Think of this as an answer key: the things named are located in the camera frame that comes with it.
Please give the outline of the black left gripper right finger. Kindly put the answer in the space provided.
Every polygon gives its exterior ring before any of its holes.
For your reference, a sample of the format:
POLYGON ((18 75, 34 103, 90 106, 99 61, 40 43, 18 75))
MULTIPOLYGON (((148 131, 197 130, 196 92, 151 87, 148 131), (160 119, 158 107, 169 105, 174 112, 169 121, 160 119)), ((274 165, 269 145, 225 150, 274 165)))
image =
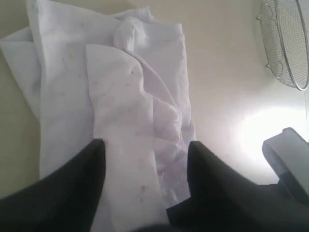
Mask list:
POLYGON ((257 185, 199 141, 188 150, 187 177, 196 232, 307 232, 309 205, 288 188, 257 185))

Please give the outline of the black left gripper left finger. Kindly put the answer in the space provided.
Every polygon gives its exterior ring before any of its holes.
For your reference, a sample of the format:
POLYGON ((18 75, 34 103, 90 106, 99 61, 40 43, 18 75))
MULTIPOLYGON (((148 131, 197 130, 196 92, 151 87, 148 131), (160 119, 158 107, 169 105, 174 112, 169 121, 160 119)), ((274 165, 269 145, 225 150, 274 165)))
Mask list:
POLYGON ((0 230, 89 232, 105 171, 105 144, 94 139, 47 177, 1 199, 0 230))

